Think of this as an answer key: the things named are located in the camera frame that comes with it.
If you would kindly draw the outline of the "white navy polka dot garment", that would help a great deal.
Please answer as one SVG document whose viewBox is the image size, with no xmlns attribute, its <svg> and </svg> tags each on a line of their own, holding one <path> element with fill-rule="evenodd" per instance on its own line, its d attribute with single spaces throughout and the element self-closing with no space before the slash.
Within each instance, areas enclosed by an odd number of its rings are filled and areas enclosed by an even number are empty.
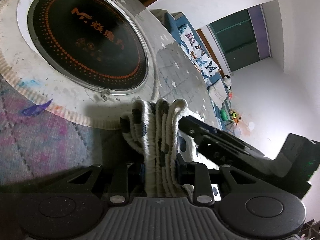
<svg viewBox="0 0 320 240">
<path fill-rule="evenodd" d="M 196 144 L 186 133 L 178 131 L 182 117 L 193 113 L 186 100 L 172 103 L 159 99 L 156 103 L 136 100 L 132 109 L 120 117 L 121 131 L 127 143 L 144 157 L 144 190 L 149 197 L 192 197 L 194 187 L 179 185 L 175 178 L 175 160 L 181 152 L 185 161 L 197 161 L 209 168 L 216 165 L 205 157 L 196 155 Z"/>
</svg>

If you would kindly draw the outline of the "colourful toys on floor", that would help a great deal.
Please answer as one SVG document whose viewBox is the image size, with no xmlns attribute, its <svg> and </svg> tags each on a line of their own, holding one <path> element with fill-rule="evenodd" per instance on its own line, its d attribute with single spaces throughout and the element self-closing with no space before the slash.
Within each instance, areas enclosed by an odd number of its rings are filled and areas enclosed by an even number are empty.
<svg viewBox="0 0 320 240">
<path fill-rule="evenodd" d="M 242 114 L 232 107 L 232 97 L 233 92 L 229 90 L 228 96 L 222 103 L 220 109 L 222 124 L 224 125 L 226 132 L 238 138 L 249 137 L 254 129 L 254 124 L 252 122 L 245 122 L 242 118 Z"/>
</svg>

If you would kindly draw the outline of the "beige cushion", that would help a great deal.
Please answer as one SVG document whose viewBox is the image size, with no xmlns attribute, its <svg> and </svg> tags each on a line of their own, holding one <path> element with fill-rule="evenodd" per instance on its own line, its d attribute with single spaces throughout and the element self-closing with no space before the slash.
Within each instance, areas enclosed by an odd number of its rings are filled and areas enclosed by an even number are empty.
<svg viewBox="0 0 320 240">
<path fill-rule="evenodd" d="M 223 82 L 220 79 L 216 81 L 216 83 L 209 87 L 208 93 L 212 102 L 218 107 L 218 109 L 221 109 L 223 102 L 228 97 Z"/>
</svg>

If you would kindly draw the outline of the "blue sofa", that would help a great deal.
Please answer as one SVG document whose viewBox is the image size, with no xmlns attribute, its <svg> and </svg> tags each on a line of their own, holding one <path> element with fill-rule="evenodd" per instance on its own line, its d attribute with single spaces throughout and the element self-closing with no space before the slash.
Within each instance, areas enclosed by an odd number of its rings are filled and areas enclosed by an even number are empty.
<svg viewBox="0 0 320 240">
<path fill-rule="evenodd" d="M 220 74 L 220 67 L 208 53 L 199 34 L 181 12 L 175 15 L 162 9 L 155 9 L 151 12 L 164 25 L 187 58 L 202 75 L 217 118 L 218 128 L 230 132 L 232 125 L 229 114 L 230 107 L 228 106 L 230 93 Z"/>
</svg>

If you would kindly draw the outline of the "plush toy on sofa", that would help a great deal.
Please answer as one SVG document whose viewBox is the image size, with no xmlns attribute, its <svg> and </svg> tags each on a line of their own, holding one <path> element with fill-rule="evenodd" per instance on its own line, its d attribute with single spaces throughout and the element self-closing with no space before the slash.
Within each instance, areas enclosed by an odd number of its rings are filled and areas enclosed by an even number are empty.
<svg viewBox="0 0 320 240">
<path fill-rule="evenodd" d="M 230 76 L 225 75 L 225 76 L 223 77 L 223 83 L 225 84 L 225 87 L 226 87 L 228 90 L 231 90 L 232 80 L 231 80 L 231 77 L 230 77 Z"/>
</svg>

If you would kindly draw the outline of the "grey star pattern tablecloth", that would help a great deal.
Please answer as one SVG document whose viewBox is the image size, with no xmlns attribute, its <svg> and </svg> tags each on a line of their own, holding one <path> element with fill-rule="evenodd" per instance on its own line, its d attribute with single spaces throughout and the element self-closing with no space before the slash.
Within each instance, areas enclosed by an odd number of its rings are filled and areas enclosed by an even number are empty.
<svg viewBox="0 0 320 240">
<path fill-rule="evenodd" d="M 127 95 L 95 92 L 59 74 L 31 44 L 33 0 L 1 0 L 1 185 L 101 163 L 118 144 L 120 114 L 137 99 L 185 99 L 217 126 L 201 74 L 167 29 L 138 0 L 109 1 L 127 13 L 146 47 L 146 80 Z"/>
</svg>

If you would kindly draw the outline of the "butterfly print pillow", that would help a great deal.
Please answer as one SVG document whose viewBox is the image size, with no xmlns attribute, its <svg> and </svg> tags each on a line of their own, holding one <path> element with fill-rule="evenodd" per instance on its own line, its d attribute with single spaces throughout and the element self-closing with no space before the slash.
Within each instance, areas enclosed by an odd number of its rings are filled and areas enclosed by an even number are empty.
<svg viewBox="0 0 320 240">
<path fill-rule="evenodd" d="M 214 76 L 220 68 L 206 53 L 199 42 L 196 41 L 195 35 L 189 25 L 182 25 L 178 28 L 178 31 L 181 39 L 181 49 L 196 69 L 201 73 L 203 79 L 205 81 L 209 80 L 209 78 Z"/>
</svg>

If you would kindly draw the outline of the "round induction cooktop in table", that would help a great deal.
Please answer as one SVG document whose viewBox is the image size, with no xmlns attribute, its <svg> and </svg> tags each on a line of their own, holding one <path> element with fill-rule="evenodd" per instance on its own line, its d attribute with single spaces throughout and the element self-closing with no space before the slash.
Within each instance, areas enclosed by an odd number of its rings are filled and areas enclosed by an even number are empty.
<svg viewBox="0 0 320 240">
<path fill-rule="evenodd" d="M 1 76 L 73 123 L 118 129 L 158 97 L 156 58 L 136 0 L 1 0 Z"/>
</svg>

